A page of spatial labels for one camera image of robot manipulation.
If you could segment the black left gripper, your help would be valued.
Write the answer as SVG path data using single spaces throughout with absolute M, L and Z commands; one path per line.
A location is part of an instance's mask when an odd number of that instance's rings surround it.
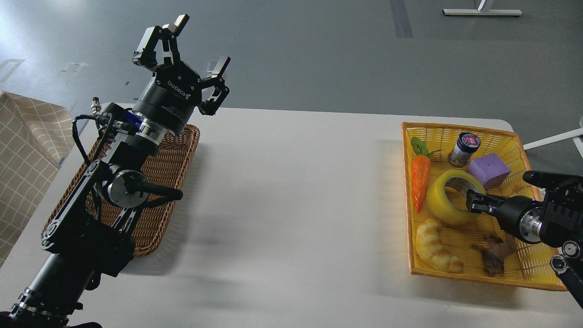
M 183 14 L 174 23 L 147 28 L 133 53 L 133 64 L 153 73 L 133 111 L 163 126 L 172 135 L 183 132 L 194 111 L 194 100 L 201 100 L 201 91 L 194 91 L 192 87 L 200 81 L 200 76 L 181 61 L 177 45 L 177 38 L 189 19 L 188 14 Z M 166 54 L 162 63 L 158 63 L 156 53 L 159 43 Z M 230 89 L 225 84 L 224 74 L 230 62 L 230 56 L 221 56 L 210 75 L 200 82 L 202 90 L 213 88 L 210 97 L 198 104 L 200 114 L 214 116 L 228 96 Z

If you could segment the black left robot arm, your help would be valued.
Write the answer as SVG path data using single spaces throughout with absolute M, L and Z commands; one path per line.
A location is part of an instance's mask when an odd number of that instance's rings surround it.
M 92 102 L 92 114 L 77 116 L 72 135 L 86 170 L 42 233 L 50 255 L 8 312 L 3 328 L 65 328 L 81 310 L 79 298 L 96 289 L 102 274 L 118 276 L 133 259 L 133 231 L 142 212 L 182 199 L 175 187 L 148 181 L 142 167 L 156 157 L 166 135 L 180 135 L 193 111 L 213 116 L 229 94 L 219 58 L 201 77 L 180 58 L 178 36 L 187 14 L 172 24 L 153 26 L 133 54 L 152 79 L 133 108 Z

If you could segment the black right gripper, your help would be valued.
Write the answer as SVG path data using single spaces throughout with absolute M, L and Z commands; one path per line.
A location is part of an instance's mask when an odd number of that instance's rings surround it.
M 470 213 L 494 214 L 500 228 L 520 241 L 542 241 L 542 206 L 537 200 L 525 196 L 505 199 L 468 190 L 465 205 Z

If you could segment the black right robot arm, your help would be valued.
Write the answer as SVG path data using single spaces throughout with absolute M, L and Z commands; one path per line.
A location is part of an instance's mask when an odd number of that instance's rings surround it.
M 522 178 L 527 184 L 545 190 L 542 201 L 522 195 L 506 198 L 468 190 L 466 207 L 469 212 L 495 217 L 504 232 L 527 244 L 560 248 L 561 253 L 550 259 L 551 268 L 582 305 L 582 177 L 529 170 Z

